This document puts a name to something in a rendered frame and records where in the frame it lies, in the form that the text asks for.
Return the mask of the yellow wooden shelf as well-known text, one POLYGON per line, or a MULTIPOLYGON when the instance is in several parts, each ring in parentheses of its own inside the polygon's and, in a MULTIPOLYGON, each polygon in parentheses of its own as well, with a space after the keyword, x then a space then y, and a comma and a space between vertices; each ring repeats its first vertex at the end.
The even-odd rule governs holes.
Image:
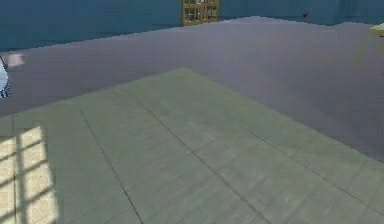
POLYGON ((184 26, 219 21, 220 0, 181 0, 184 26))

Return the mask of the white blue rounded object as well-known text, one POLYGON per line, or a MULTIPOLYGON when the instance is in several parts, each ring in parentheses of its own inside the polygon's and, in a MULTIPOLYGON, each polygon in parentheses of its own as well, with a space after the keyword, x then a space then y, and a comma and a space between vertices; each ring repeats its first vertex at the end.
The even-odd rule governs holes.
POLYGON ((7 98, 11 95, 12 82, 8 74, 8 66, 3 57, 0 56, 0 98, 7 98))

